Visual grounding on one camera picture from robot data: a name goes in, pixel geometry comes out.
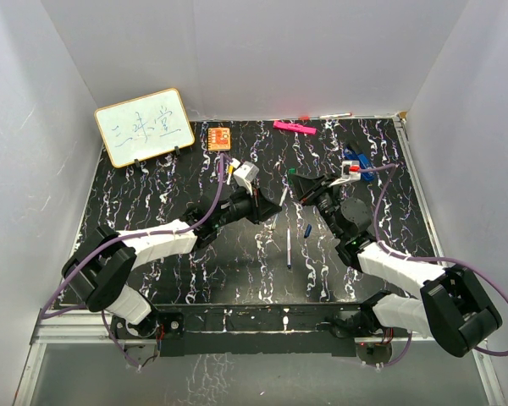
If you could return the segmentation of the white pen green end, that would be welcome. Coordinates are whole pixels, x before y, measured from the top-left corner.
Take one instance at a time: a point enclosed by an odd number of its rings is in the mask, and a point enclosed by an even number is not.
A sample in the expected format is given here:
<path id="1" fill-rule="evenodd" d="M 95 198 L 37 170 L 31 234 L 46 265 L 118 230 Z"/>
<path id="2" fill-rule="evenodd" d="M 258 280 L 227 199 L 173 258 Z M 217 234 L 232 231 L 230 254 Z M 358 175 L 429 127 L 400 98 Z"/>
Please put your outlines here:
<path id="1" fill-rule="evenodd" d="M 284 201 L 286 199 L 286 196 L 288 194 L 288 186 L 284 186 L 283 187 L 283 192 L 282 192 L 282 195 L 280 197 L 280 201 L 279 201 L 279 207 L 280 209 L 282 209 L 282 206 L 284 204 Z M 278 221 L 278 217 L 279 217 L 279 213 L 275 214 L 274 218 L 273 218 L 273 222 L 271 224 L 271 230 L 275 230 L 276 229 L 276 224 L 277 224 L 277 221 Z"/>

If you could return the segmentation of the white pen blue end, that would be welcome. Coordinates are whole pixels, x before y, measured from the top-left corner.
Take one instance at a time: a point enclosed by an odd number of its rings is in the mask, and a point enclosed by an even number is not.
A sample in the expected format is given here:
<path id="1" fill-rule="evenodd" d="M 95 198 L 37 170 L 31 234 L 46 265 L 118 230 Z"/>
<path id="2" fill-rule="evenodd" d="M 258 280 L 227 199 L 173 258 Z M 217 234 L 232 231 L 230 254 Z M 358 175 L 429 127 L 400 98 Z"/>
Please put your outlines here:
<path id="1" fill-rule="evenodd" d="M 291 270 L 292 262 L 291 262 L 291 232 L 290 232 L 290 228 L 286 229 L 286 265 L 287 265 L 287 269 Z"/>

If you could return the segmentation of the white pen yellow end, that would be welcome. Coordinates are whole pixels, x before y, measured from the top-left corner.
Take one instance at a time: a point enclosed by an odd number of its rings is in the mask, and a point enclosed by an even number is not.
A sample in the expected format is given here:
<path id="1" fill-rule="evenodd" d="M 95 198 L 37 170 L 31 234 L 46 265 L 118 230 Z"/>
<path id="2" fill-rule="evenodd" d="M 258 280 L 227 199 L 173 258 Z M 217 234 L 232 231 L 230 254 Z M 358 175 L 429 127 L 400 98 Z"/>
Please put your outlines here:
<path id="1" fill-rule="evenodd" d="M 230 185 L 230 180 L 231 180 L 233 171 L 234 171 L 233 165 L 229 164 L 228 165 L 228 169 L 227 169 L 227 178 L 226 178 L 226 184 L 227 185 Z"/>

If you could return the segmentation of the white pen red end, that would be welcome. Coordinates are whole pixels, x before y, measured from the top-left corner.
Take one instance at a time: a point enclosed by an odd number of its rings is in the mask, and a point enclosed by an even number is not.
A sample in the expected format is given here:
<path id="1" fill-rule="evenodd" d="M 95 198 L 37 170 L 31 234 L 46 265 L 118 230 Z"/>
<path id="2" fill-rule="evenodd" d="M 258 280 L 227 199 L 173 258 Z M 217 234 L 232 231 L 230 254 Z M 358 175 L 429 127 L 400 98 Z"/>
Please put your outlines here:
<path id="1" fill-rule="evenodd" d="M 321 116 L 301 116 L 298 119 L 301 121 L 307 121 L 307 120 L 332 120 L 332 119 L 342 119 L 342 118 L 351 118 L 353 117 L 352 112 L 342 112 L 337 114 L 327 114 L 327 115 L 321 115 Z"/>

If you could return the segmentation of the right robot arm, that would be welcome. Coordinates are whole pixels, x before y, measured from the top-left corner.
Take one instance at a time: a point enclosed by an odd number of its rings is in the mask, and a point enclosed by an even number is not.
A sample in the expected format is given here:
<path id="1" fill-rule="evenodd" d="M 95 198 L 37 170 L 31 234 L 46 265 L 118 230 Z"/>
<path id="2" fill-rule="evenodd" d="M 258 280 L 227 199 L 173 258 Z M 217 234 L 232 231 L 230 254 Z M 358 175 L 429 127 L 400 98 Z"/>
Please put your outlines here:
<path id="1" fill-rule="evenodd" d="M 502 318 L 474 272 L 438 260 L 414 261 L 379 243 L 370 233 L 371 214 L 357 198 L 342 198 L 340 187 L 355 180 L 323 175 L 288 176 L 302 206 L 315 206 L 333 236 L 339 258 L 364 274 L 386 280 L 408 292 L 403 298 L 383 294 L 361 313 L 362 329 L 373 336 L 399 327 L 432 337 L 447 353 L 462 357 L 502 325 Z"/>

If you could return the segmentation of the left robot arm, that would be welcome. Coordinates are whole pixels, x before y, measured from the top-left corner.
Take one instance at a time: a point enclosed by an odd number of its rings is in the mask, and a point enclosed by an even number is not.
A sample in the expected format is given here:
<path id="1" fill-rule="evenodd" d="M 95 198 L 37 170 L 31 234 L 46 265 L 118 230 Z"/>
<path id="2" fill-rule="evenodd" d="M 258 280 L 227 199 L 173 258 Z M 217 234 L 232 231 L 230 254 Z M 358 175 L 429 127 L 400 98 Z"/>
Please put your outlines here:
<path id="1" fill-rule="evenodd" d="M 148 228 L 147 235 L 121 240 L 98 253 L 69 282 L 85 307 L 105 310 L 124 320 L 137 337 L 150 337 L 157 330 L 158 311 L 139 291 L 127 285 L 130 273 L 139 266 L 174 255 L 185 255 L 210 245 L 218 230 L 243 218 L 253 224 L 281 212 L 260 189 L 249 193 L 239 187 L 219 200 L 213 211 L 208 198 L 190 205 L 178 219 Z"/>

